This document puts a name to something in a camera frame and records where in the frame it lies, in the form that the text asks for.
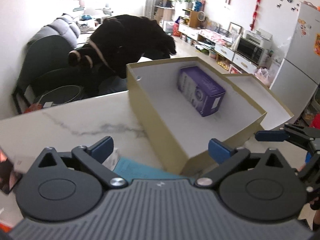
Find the light blue medicine box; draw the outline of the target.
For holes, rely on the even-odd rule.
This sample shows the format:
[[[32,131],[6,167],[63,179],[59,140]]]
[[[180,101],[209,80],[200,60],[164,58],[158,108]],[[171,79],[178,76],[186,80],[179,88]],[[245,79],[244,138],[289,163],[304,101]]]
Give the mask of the light blue medicine box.
[[[147,180],[189,179],[191,182],[194,181],[193,178],[165,172],[161,169],[144,165],[124,157],[121,157],[118,160],[113,171],[117,175],[124,178],[129,184],[131,184],[132,181],[135,179],[147,179]]]

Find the purple medicine box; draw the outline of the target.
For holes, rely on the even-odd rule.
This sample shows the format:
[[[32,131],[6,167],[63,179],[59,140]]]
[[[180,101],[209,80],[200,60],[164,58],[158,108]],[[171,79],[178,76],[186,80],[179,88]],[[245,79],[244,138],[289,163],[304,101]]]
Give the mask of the purple medicine box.
[[[226,93],[223,87],[197,66],[178,71],[177,88],[202,117],[216,113]]]

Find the white green medicine box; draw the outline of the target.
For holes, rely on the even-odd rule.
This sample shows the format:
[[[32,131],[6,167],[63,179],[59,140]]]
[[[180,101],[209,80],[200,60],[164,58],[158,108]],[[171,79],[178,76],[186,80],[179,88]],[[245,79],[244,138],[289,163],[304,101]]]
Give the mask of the white green medicine box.
[[[109,155],[107,159],[103,162],[103,166],[113,171],[118,161],[120,160],[120,158],[121,158],[121,155],[120,155],[119,148],[115,147],[111,155]]]

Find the tan cardboard box lid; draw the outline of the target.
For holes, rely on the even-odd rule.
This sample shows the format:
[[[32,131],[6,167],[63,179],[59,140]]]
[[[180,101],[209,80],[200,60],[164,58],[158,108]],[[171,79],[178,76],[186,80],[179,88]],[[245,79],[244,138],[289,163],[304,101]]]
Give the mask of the tan cardboard box lid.
[[[273,130],[290,121],[294,114],[259,79],[252,74],[225,74],[229,80],[243,90],[260,107],[266,116],[260,126],[264,130]]]

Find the large tan cardboard box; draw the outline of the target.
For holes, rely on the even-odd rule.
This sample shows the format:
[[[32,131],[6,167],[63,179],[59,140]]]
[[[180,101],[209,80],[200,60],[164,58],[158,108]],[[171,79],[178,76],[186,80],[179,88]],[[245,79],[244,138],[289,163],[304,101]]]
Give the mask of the large tan cardboard box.
[[[202,117],[178,91],[178,71],[197,66],[225,90],[217,113]],[[193,176],[213,164],[213,138],[242,146],[256,132],[266,111],[236,84],[198,57],[180,57],[127,65],[129,101],[166,171]]]

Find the white refrigerator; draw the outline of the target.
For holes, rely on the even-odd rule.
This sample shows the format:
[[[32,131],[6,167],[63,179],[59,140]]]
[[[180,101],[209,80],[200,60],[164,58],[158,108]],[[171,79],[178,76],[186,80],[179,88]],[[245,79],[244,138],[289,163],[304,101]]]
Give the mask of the white refrigerator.
[[[295,31],[271,91],[287,106],[294,123],[319,87],[319,11],[302,2]]]

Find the black microwave oven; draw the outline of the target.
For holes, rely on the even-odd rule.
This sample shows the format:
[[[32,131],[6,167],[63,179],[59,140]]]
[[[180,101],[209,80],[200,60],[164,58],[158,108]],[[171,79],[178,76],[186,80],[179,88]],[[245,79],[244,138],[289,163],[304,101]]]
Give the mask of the black microwave oven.
[[[260,65],[267,55],[266,49],[242,37],[239,40],[236,52],[256,65]]]

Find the white tv cabinet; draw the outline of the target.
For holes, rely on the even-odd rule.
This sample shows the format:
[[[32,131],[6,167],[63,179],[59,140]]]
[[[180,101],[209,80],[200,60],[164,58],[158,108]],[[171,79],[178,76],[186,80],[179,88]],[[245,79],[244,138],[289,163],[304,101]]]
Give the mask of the white tv cabinet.
[[[230,74],[254,74],[258,66],[236,52],[231,38],[209,29],[195,29],[180,24],[180,37],[194,45],[198,50],[205,50],[217,64]]]

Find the smartphone on stand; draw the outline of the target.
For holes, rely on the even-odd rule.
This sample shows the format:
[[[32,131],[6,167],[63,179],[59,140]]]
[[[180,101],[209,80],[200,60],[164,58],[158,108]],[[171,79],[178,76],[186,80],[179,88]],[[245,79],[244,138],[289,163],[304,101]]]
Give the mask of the smartphone on stand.
[[[14,164],[1,150],[0,162],[0,190],[8,195],[15,185],[21,180],[22,174],[14,170]]]

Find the white printer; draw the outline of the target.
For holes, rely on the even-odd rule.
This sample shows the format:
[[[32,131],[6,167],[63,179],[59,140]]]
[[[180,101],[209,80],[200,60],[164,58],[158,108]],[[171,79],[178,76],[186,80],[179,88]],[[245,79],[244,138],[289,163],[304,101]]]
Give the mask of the white printer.
[[[263,49],[270,49],[272,46],[272,34],[263,29],[255,31],[246,30],[244,31],[243,38]]]

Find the black dining chair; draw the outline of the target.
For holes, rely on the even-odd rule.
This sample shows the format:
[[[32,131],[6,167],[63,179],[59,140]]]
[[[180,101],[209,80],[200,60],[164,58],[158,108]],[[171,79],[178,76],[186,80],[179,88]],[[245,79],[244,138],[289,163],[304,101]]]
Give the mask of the black dining chair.
[[[84,77],[68,65],[71,45],[63,37],[43,37],[29,46],[12,93],[18,114],[36,105],[58,106],[87,98]]]

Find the black fluffy coat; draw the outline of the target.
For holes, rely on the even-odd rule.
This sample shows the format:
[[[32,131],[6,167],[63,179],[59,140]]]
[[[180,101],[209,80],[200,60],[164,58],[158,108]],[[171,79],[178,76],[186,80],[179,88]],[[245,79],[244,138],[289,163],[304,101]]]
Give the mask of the black fluffy coat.
[[[156,20],[118,15],[105,19],[86,44],[70,51],[68,64],[80,70],[84,91],[93,97],[104,80],[125,79],[127,65],[141,57],[159,60],[175,54],[174,38]]]

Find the orange tissue pack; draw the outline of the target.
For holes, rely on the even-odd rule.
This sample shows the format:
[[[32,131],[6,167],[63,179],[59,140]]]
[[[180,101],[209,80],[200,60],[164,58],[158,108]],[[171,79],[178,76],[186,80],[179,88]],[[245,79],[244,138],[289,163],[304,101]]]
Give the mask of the orange tissue pack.
[[[12,226],[0,220],[0,229],[4,232],[10,232],[12,230]]]

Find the grey sofa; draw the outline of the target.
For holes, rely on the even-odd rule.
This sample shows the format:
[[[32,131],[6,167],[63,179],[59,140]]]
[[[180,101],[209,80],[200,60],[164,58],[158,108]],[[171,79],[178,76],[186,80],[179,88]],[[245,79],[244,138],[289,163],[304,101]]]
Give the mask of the grey sofa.
[[[29,48],[37,40],[47,36],[61,36],[74,49],[77,47],[77,40],[80,36],[80,28],[68,14],[57,17],[52,23],[43,26],[27,43]]]

